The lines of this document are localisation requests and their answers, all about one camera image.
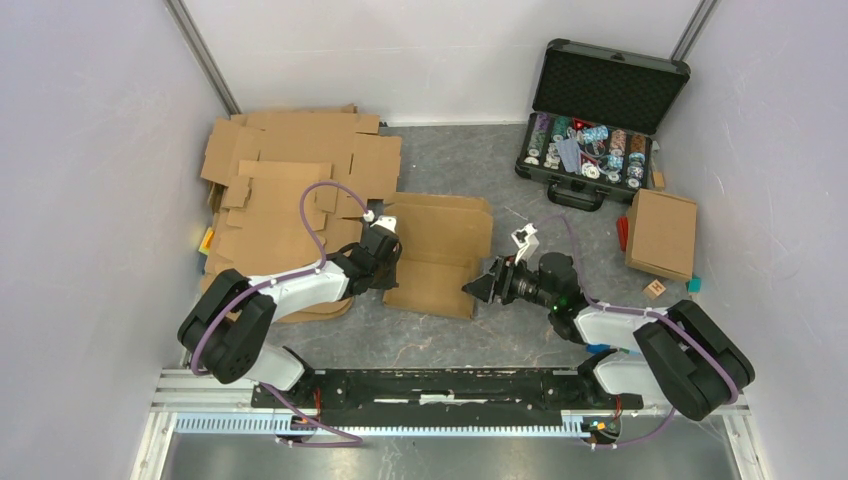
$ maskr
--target small wooden cube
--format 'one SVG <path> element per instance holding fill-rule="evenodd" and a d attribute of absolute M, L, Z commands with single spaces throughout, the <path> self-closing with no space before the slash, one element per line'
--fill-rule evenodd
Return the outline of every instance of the small wooden cube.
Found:
<path fill-rule="evenodd" d="M 665 292 L 665 287 L 662 283 L 660 283 L 659 280 L 654 280 L 653 282 L 649 283 L 648 286 L 645 287 L 645 289 L 642 291 L 651 300 L 656 300 L 657 297 L 659 297 L 663 294 L 663 292 Z"/>

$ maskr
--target black case lid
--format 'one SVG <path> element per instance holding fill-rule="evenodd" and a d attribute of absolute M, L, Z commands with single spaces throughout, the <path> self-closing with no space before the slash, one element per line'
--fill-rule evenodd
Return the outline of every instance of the black case lid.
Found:
<path fill-rule="evenodd" d="M 689 73 L 684 62 L 553 40 L 533 110 L 653 135 Z"/>

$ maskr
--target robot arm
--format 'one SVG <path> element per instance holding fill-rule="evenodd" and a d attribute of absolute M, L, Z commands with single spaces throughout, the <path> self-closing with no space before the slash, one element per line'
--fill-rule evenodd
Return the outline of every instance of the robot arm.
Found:
<path fill-rule="evenodd" d="M 489 273 L 463 290 L 487 303 L 509 304 L 516 298 L 548 309 L 548 321 L 563 339 L 581 344 L 607 344 L 627 350 L 606 351 L 587 360 L 578 371 L 591 375 L 608 394 L 633 393 L 667 399 L 693 420 L 701 420 L 730 398 L 718 372 L 679 335 L 647 314 L 607 311 L 583 295 L 571 257 L 545 253 L 536 271 L 527 257 L 538 245 L 536 228 L 528 224 L 511 237 L 518 254 L 498 257 Z M 655 309 L 688 333 L 732 378 L 737 389 L 754 380 L 754 368 L 710 317 L 694 302 L 682 300 Z"/>
<path fill-rule="evenodd" d="M 246 377 L 289 390 L 305 367 L 290 350 L 265 342 L 271 323 L 311 305 L 344 300 L 369 288 L 397 286 L 395 267 L 402 247 L 395 224 L 394 217 L 381 216 L 365 229 L 359 243 L 328 255 L 320 270 L 320 262 L 316 262 L 266 276 L 245 277 L 234 269 L 221 272 L 180 327 L 180 343 L 194 354 L 210 323 L 226 305 L 249 288 L 267 283 L 233 309 L 238 321 L 227 319 L 212 332 L 200 360 L 221 383 Z"/>

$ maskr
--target metal corner post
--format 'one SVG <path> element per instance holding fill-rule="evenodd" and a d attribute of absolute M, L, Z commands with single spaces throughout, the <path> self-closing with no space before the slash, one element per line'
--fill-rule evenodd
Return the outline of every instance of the metal corner post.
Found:
<path fill-rule="evenodd" d="M 701 0 L 698 3 L 698 6 L 695 8 L 695 12 L 692 14 L 692 18 L 689 19 L 689 23 L 686 25 L 686 28 L 683 30 L 683 34 L 680 36 L 680 40 L 677 41 L 674 51 L 671 52 L 672 61 L 681 62 L 686 60 L 686 57 L 692 50 L 692 46 L 698 40 L 698 35 L 701 34 L 701 31 L 704 29 L 710 15 L 713 11 L 715 11 L 718 1 L 719 0 Z"/>
<path fill-rule="evenodd" d="M 215 93 L 218 95 L 218 99 L 221 100 L 221 104 L 224 105 L 227 113 L 230 115 L 241 113 L 241 109 L 235 97 L 233 97 L 233 93 L 230 91 L 227 82 L 224 80 L 224 76 L 215 63 L 215 59 L 209 53 L 206 42 L 203 41 L 203 37 L 197 30 L 197 25 L 194 24 L 194 20 L 192 20 L 185 2 L 183 0 L 165 0 L 165 5 L 174 17 L 174 22 L 180 28 L 186 43 L 197 59 L 197 63 L 203 69 L 203 73 L 206 74 L 206 78 L 209 79 L 209 83 L 212 84 Z"/>

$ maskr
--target blue object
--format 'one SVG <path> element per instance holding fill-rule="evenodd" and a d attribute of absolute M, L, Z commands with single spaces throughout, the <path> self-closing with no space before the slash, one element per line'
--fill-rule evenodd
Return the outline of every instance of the blue object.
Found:
<path fill-rule="evenodd" d="M 583 134 L 583 143 L 595 143 L 609 138 L 609 130 L 603 125 L 585 128 L 581 133 Z"/>
<path fill-rule="evenodd" d="M 624 157 L 616 155 L 607 155 L 607 168 L 610 170 L 619 171 L 624 165 Z"/>
<path fill-rule="evenodd" d="M 610 346 L 605 345 L 603 343 L 599 343 L 597 345 L 586 345 L 586 351 L 591 353 L 592 355 L 594 355 L 596 353 L 604 352 L 604 351 L 609 350 L 609 349 L 610 349 Z"/>
<path fill-rule="evenodd" d="M 701 277 L 697 275 L 692 275 L 692 280 L 689 280 L 686 283 L 686 288 L 689 290 L 689 293 L 698 293 L 701 291 Z"/>
<path fill-rule="evenodd" d="M 562 168 L 568 173 L 580 170 L 580 144 L 573 138 L 559 140 L 556 143 L 557 152 L 562 158 Z"/>

